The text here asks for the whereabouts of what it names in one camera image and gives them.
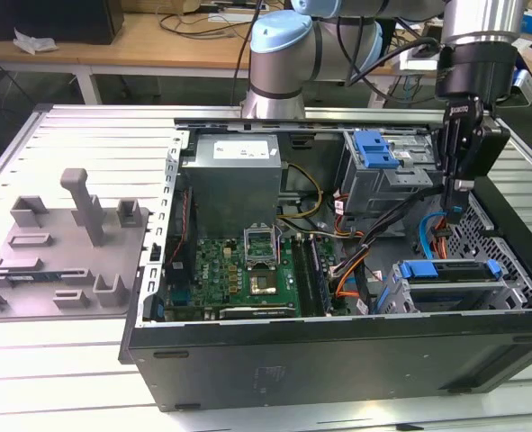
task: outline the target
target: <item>white workbench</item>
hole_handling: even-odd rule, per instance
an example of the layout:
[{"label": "white workbench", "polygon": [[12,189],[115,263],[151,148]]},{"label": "white workbench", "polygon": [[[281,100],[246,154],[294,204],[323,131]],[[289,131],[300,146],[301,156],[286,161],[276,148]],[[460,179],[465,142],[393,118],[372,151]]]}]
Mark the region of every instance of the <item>white workbench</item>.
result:
[{"label": "white workbench", "polygon": [[[103,207],[135,196],[154,208],[172,119],[203,113],[239,115],[223,108],[123,106],[58,106],[33,114],[0,159],[0,242],[19,194],[38,194],[48,207],[73,206],[59,186],[64,167],[87,169],[88,189]],[[351,118],[360,111],[308,115]],[[516,195],[515,186],[532,189],[532,157],[516,137],[491,176],[531,228],[532,195]],[[400,423],[532,430],[532,366],[484,395],[163,414],[137,368],[117,361],[123,325],[122,319],[0,323],[0,431],[354,431],[395,430]]]}]

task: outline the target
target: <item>floor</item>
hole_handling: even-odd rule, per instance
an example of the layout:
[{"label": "floor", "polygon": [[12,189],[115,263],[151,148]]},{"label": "floor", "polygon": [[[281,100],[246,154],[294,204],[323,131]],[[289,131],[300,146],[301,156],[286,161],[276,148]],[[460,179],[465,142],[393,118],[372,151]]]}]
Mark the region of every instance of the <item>floor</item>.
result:
[{"label": "floor", "polygon": [[[37,103],[81,104],[82,97],[73,77],[67,74],[19,73],[18,84]],[[237,102],[244,96],[247,82],[240,80],[236,93]],[[218,78],[161,77],[159,88],[151,76],[99,76],[98,86],[104,104],[172,104],[172,105],[227,105],[230,101],[231,81]],[[407,94],[400,85],[398,97]],[[417,99],[433,95],[433,87],[423,87]],[[364,86],[344,88],[334,83],[311,83],[304,87],[307,106],[364,107],[369,100]],[[403,105],[389,103],[388,108]],[[411,108],[442,109],[438,101],[419,103]],[[11,85],[7,76],[0,74],[0,155],[11,142],[32,110],[31,104]],[[532,147],[532,107],[503,109],[501,117]]]}]

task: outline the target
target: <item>motherboard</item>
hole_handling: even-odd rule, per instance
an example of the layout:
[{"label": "motherboard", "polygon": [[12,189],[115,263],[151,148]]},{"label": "motherboard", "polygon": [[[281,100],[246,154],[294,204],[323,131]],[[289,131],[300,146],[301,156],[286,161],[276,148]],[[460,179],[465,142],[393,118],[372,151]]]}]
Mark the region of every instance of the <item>motherboard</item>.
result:
[{"label": "motherboard", "polygon": [[273,244],[269,238],[200,238],[194,280],[170,289],[166,314],[171,320],[322,315],[329,310],[335,260],[327,238],[280,237]]}]

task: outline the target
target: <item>ram slot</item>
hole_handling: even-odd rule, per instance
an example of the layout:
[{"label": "ram slot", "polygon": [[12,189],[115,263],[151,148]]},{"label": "ram slot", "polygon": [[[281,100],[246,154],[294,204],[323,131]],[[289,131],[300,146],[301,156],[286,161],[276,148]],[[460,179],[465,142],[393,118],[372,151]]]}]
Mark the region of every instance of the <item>ram slot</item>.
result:
[{"label": "ram slot", "polygon": [[329,313],[331,303],[329,301],[328,284],[326,277],[323,274],[320,261],[320,251],[318,250],[318,243],[315,239],[306,240],[307,253],[310,257],[310,269],[313,274],[313,282],[315,283],[318,292],[320,293],[320,302],[322,312]]},{"label": "ram slot", "polygon": [[292,239],[293,271],[300,298],[300,310],[303,317],[316,317],[323,315],[320,291],[315,283],[312,272],[311,253],[303,242]]}]

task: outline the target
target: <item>red cable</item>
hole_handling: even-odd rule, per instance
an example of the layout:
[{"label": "red cable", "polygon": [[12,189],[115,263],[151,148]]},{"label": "red cable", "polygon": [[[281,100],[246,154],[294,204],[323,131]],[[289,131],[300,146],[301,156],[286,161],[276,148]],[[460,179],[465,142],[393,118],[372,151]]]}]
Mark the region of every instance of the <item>red cable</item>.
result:
[{"label": "red cable", "polygon": [[169,261],[167,261],[167,265],[169,266],[174,261],[174,258],[176,258],[177,253],[179,252],[179,249],[182,248],[185,242],[185,233],[187,232],[187,220],[185,219],[185,214],[187,213],[187,191],[184,191],[184,208],[182,209],[182,238],[179,240],[179,243],[177,244],[176,250],[174,250],[174,254],[171,258],[169,258]]}]

